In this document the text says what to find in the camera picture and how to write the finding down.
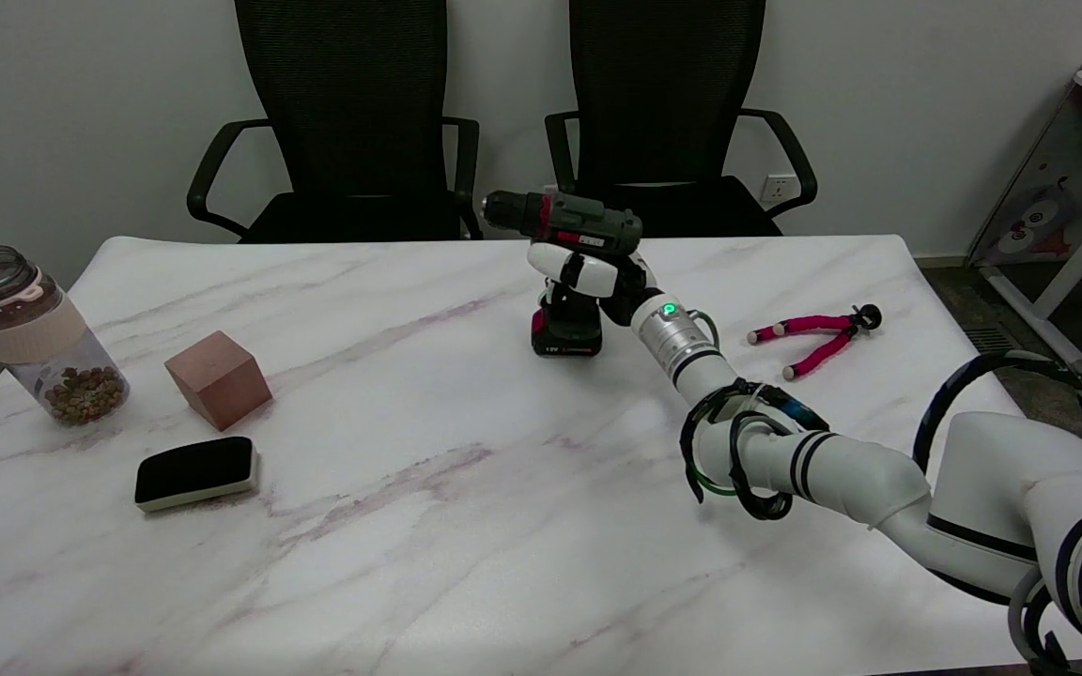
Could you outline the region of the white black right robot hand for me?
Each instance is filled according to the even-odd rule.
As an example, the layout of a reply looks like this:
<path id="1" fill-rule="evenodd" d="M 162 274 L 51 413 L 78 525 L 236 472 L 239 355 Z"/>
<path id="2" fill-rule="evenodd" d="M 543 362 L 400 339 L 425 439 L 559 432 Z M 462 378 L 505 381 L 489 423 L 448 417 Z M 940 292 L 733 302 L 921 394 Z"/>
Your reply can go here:
<path id="1" fill-rule="evenodd" d="M 649 299 L 661 294 L 654 271 L 639 253 L 597 257 L 557 244 L 535 242 L 527 261 L 546 278 L 541 299 L 552 305 L 560 290 L 596 300 L 613 324 L 626 327 Z"/>

